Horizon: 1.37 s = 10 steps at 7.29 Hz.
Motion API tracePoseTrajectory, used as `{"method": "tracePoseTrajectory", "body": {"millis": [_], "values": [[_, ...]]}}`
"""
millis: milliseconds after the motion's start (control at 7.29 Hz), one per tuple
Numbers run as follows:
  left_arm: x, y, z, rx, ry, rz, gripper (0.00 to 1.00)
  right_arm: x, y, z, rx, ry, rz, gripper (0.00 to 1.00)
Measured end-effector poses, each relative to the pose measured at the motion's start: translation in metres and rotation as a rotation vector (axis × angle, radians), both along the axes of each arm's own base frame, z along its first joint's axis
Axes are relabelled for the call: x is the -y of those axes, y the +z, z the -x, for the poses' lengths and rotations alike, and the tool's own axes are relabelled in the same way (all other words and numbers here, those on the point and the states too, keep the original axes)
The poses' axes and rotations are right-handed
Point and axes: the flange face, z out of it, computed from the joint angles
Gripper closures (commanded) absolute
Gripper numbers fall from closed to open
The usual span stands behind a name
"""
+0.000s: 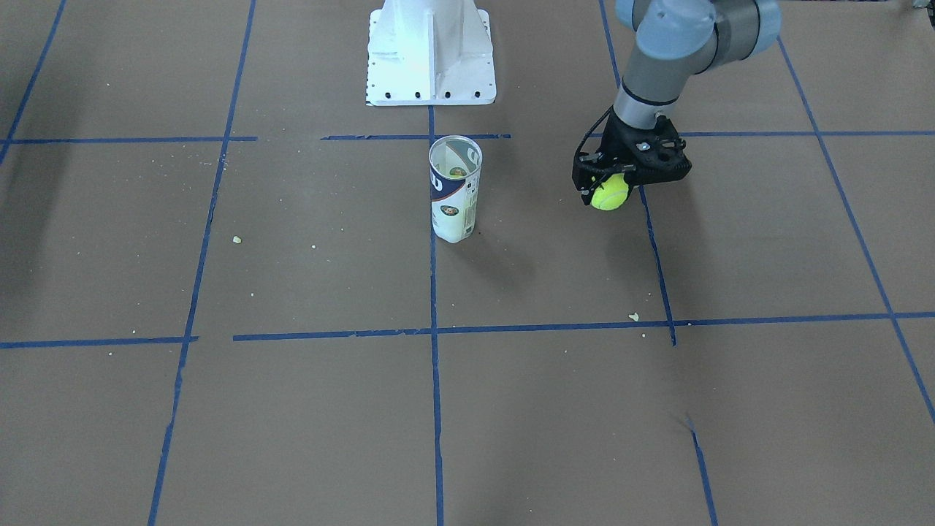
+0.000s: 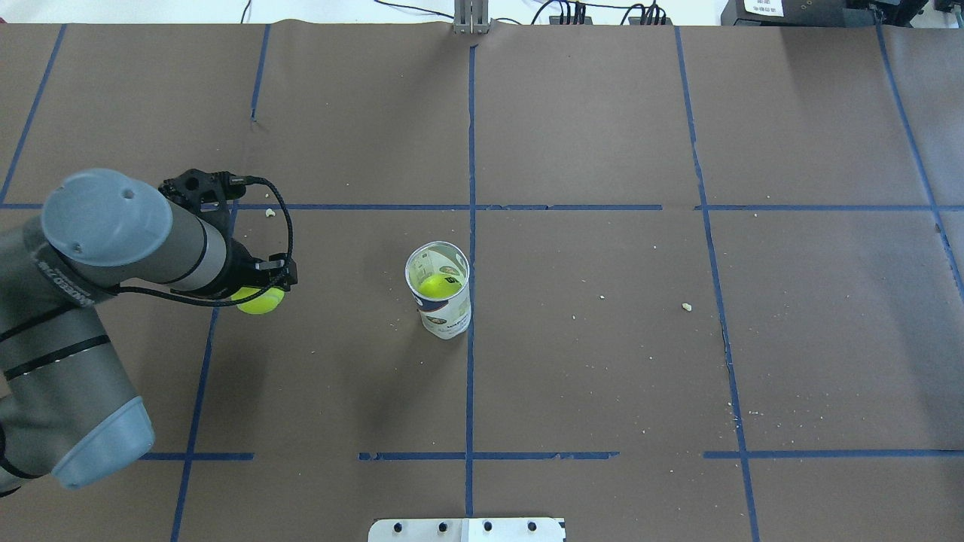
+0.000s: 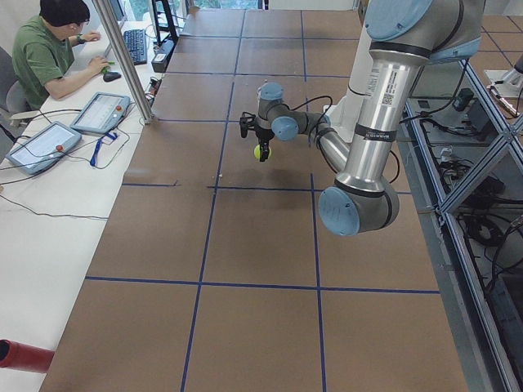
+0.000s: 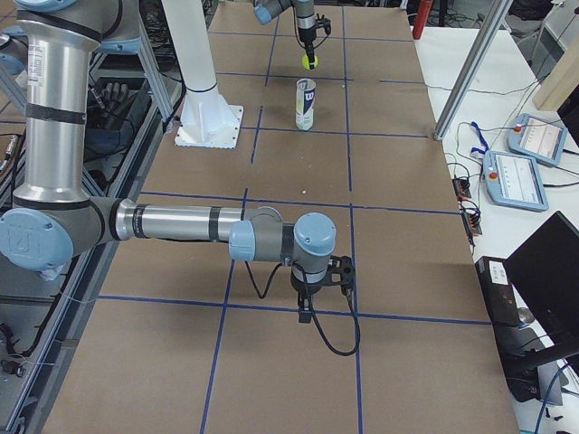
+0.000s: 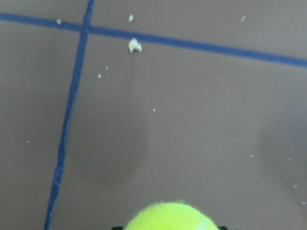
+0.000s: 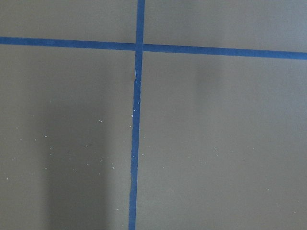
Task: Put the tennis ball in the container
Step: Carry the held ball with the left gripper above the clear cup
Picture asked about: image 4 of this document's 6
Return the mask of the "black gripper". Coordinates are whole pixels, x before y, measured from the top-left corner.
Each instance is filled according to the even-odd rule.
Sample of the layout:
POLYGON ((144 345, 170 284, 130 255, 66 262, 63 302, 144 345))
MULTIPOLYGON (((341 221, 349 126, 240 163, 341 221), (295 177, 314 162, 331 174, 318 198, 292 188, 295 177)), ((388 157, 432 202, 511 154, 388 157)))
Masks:
POLYGON ((300 324, 310 324, 312 321, 312 310, 308 296, 318 293, 324 286, 328 286, 330 281, 329 268, 314 274, 305 272, 299 266, 291 268, 290 283, 298 293, 300 324))
POLYGON ((312 71, 316 69, 316 54, 314 41, 316 40, 316 29, 314 27, 298 28, 298 37, 302 48, 305 50, 305 69, 312 71))

